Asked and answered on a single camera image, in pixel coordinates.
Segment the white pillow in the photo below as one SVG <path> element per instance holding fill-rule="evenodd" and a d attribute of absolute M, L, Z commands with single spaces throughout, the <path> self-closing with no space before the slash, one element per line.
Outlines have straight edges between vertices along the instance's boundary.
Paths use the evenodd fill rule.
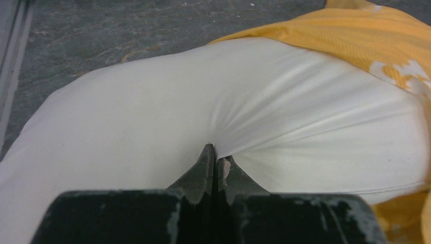
<path fill-rule="evenodd" d="M 160 189 L 205 144 L 271 192 L 378 204 L 426 184 L 425 105 L 347 62 L 242 38 L 98 69 L 52 93 L 1 162 L 1 243 L 71 190 Z"/>

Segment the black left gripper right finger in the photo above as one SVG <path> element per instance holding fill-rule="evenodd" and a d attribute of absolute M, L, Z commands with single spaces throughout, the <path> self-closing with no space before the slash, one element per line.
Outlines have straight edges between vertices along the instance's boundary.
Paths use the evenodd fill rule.
<path fill-rule="evenodd" d="M 219 243 L 386 243 L 371 208 L 347 194 L 271 193 L 217 162 Z"/>

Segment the yellow and blue printed pillowcase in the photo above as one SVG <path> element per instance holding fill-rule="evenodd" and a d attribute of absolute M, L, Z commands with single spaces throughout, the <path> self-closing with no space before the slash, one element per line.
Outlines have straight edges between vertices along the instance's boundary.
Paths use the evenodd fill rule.
<path fill-rule="evenodd" d="M 430 27 L 368 1 L 211 42 L 250 48 L 212 126 L 274 192 L 363 198 L 390 243 L 430 243 Z"/>

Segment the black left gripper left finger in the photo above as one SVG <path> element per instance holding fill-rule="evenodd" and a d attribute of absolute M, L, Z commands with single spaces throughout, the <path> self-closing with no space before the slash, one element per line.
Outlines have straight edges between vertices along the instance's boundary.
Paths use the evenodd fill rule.
<path fill-rule="evenodd" d="M 32 243 L 212 243 L 214 146 L 166 189 L 69 191 L 48 207 Z"/>

